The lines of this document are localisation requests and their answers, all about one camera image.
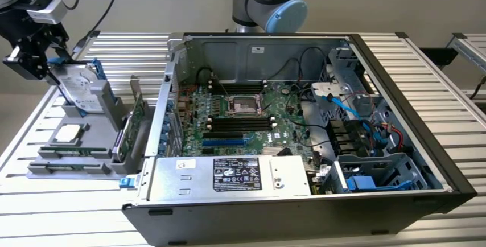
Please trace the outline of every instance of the white wall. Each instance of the white wall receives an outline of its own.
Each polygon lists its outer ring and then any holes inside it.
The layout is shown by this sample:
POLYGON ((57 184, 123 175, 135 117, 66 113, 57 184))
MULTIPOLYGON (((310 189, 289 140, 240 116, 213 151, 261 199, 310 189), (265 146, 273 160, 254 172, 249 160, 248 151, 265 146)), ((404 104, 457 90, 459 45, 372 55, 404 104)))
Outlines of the white wall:
MULTIPOLYGON (((306 0, 309 20, 302 31, 405 31, 420 46, 444 46, 452 32, 486 32, 485 0, 306 0)), ((65 20, 71 43, 83 37, 110 0, 82 0, 65 20)), ((99 29, 105 31, 224 31, 230 27, 232 0, 117 0, 99 29)), ((0 56, 10 52, 0 42, 0 56)), ((480 74, 464 64, 449 68, 455 80, 471 87, 480 74)), ((0 93, 43 93, 46 84, 23 80, 0 66, 0 93)))

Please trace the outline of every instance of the warning label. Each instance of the warning label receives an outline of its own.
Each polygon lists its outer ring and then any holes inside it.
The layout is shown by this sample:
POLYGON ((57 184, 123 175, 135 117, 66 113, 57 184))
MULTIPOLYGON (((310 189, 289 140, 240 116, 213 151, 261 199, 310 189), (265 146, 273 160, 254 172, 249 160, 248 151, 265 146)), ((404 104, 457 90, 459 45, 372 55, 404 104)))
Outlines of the warning label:
POLYGON ((258 158, 214 159, 213 168, 217 192, 262 190, 258 158))

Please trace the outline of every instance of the power supply label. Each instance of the power supply label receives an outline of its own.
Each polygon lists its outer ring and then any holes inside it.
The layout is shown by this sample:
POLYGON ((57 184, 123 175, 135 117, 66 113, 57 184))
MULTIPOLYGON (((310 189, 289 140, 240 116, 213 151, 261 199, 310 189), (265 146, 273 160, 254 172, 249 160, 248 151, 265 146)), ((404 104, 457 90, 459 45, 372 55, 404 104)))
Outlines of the power supply label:
POLYGON ((262 190, 258 158, 214 159, 213 167, 217 192, 262 190))

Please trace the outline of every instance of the motherboard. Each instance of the motherboard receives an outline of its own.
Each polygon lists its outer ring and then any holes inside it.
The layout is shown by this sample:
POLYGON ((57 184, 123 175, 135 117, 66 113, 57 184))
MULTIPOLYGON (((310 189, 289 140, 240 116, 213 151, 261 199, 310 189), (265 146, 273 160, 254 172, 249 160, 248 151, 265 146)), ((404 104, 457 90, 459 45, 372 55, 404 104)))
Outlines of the motherboard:
POLYGON ((214 92, 202 86, 185 92, 180 97, 186 137, 184 155, 277 155, 286 149, 286 153, 308 160, 313 155, 312 147, 306 146, 309 133, 305 127, 292 122, 305 124, 293 85, 269 83, 258 94, 249 94, 246 90, 238 94, 232 87, 228 91, 214 92), (248 122, 256 124, 249 127, 237 124, 229 132, 212 133, 212 129, 218 130, 218 121, 232 123, 238 118, 248 118, 248 122))

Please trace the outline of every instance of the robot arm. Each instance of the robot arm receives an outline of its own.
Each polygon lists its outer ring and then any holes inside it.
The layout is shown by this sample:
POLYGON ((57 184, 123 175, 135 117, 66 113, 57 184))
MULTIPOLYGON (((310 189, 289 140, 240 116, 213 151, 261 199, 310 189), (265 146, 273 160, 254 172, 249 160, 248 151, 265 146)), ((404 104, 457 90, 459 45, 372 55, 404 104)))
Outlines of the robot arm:
POLYGON ((306 17, 304 0, 234 0, 237 32, 296 32, 306 17))
POLYGON ((0 0, 0 36, 14 48, 3 62, 26 79, 53 77, 46 57, 50 47, 71 60, 66 46, 70 36, 61 23, 66 14, 62 0, 0 0))

